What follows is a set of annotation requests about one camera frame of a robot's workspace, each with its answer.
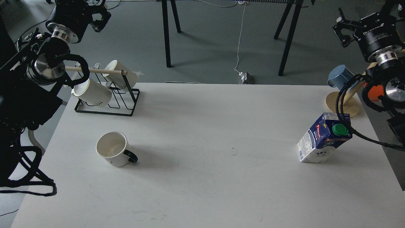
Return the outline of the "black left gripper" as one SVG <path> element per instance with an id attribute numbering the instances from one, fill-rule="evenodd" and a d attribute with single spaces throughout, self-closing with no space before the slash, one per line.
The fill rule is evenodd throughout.
<path id="1" fill-rule="evenodd" d="M 95 14 L 101 19 L 93 20 Z M 68 33 L 70 43 L 79 43 L 84 37 L 88 25 L 95 32 L 101 32 L 111 17 L 105 7 L 89 5 L 85 0 L 56 0 L 45 26 L 49 32 L 62 29 Z"/>

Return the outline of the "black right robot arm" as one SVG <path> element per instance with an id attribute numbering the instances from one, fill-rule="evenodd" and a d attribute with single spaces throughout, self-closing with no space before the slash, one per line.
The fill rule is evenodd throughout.
<path id="1" fill-rule="evenodd" d="M 353 133 L 366 141 L 381 146 L 404 151 L 404 57 L 398 53 L 404 49 L 396 24 L 404 21 L 404 9 L 399 17 L 391 15 L 395 5 L 404 6 L 401 1 L 387 3 L 379 12 L 363 17 L 359 21 L 345 18 L 343 10 L 338 9 L 340 17 L 337 19 L 333 31 L 343 47 L 356 41 L 366 62 L 375 63 L 374 67 L 366 70 L 365 75 L 356 74 L 343 85 L 335 102 L 336 114 L 340 122 Z M 387 112 L 389 128 L 400 144 L 380 142 L 364 136 L 355 130 L 343 115 L 343 99 L 349 87 L 355 82 L 365 82 L 361 97 L 363 102 L 377 112 Z"/>

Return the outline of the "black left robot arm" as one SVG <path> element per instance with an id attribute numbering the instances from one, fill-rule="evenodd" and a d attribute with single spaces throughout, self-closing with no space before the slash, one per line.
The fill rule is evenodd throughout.
<path id="1" fill-rule="evenodd" d="M 32 32 L 28 41 L 15 45 L 1 21 L 0 124 L 1 193 L 18 193 L 17 187 L 50 186 L 50 193 L 26 191 L 36 196 L 54 196 L 57 187 L 39 164 L 44 150 L 33 143 L 22 146 L 21 134 L 45 124 L 63 101 L 63 85 L 73 87 L 90 77 L 87 61 L 70 52 L 70 43 L 79 43 L 88 25 L 100 32 L 111 14 L 104 0 L 57 0 L 46 20 L 48 32 Z"/>

